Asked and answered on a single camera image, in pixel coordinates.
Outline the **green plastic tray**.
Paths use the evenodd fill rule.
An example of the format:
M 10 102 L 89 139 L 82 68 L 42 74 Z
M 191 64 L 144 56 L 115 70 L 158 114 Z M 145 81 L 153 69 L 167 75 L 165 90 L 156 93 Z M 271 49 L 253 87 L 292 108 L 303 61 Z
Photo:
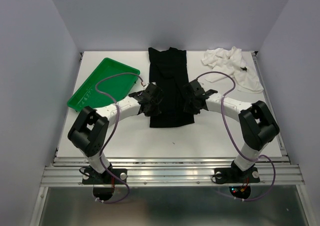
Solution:
M 84 107 L 101 108 L 114 101 L 96 91 L 110 94 L 116 101 L 124 99 L 138 80 L 140 71 L 136 68 L 104 58 L 79 89 L 68 100 L 67 106 L 77 112 Z

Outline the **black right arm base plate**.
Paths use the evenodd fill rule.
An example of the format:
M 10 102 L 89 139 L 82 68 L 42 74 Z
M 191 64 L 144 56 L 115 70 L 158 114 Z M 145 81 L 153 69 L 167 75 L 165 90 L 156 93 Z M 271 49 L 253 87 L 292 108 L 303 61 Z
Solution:
M 260 176 L 256 167 L 246 171 L 237 170 L 231 167 L 219 167 L 214 169 L 211 181 L 218 185 L 259 183 Z

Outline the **black t shirt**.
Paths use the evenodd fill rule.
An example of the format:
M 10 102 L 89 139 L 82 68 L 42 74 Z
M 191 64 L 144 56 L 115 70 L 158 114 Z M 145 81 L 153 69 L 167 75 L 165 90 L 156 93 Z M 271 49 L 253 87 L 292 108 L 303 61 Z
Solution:
M 187 52 L 170 47 L 159 51 L 148 48 L 149 82 L 155 82 L 163 91 L 159 104 L 161 113 L 150 118 L 150 128 L 177 128 L 193 124 L 194 115 L 184 112 L 186 95 L 184 85 L 189 83 Z

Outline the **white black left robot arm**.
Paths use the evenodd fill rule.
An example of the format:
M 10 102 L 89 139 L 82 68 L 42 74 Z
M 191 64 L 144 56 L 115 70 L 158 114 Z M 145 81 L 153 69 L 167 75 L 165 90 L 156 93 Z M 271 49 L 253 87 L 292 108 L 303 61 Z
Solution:
M 111 183 L 112 164 L 102 152 L 107 130 L 119 121 L 144 114 L 146 117 L 160 114 L 159 104 L 164 98 L 162 90 L 145 89 L 133 92 L 117 103 L 100 108 L 84 107 L 68 132 L 67 138 L 78 148 L 89 162 L 88 178 L 100 183 Z

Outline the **white t shirt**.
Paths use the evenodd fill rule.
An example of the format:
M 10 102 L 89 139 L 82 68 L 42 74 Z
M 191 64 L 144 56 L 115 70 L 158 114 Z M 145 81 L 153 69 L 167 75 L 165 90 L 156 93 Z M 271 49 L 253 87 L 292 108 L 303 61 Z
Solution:
M 261 93 L 264 91 L 256 71 L 249 66 L 243 57 L 242 49 L 232 47 L 208 49 L 201 60 L 204 66 L 217 73 L 208 74 L 206 81 L 215 83 L 230 76 L 234 79 L 237 89 L 246 93 Z

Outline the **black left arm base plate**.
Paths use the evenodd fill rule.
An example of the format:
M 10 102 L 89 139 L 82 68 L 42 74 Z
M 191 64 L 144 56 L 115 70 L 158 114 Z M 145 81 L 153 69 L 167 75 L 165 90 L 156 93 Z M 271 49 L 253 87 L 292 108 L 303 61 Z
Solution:
M 108 172 L 104 172 L 102 174 L 97 173 L 90 166 L 81 167 L 79 172 L 82 174 L 82 184 L 83 185 L 120 185 L 119 179 L 116 179 Z

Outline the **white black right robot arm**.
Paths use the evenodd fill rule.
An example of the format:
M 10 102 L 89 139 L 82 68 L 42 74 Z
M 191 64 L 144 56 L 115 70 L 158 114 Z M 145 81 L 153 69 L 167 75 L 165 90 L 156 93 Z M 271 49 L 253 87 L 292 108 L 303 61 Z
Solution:
M 216 181 L 228 179 L 242 181 L 252 176 L 255 163 L 260 158 L 265 147 L 279 134 L 280 128 L 265 102 L 255 103 L 239 101 L 216 90 L 205 91 L 203 88 L 188 89 L 184 110 L 197 115 L 201 110 L 220 113 L 227 134 L 238 152 L 231 166 L 219 168 Z M 231 118 L 240 124 L 244 144 L 242 148 L 236 145 L 226 118 Z

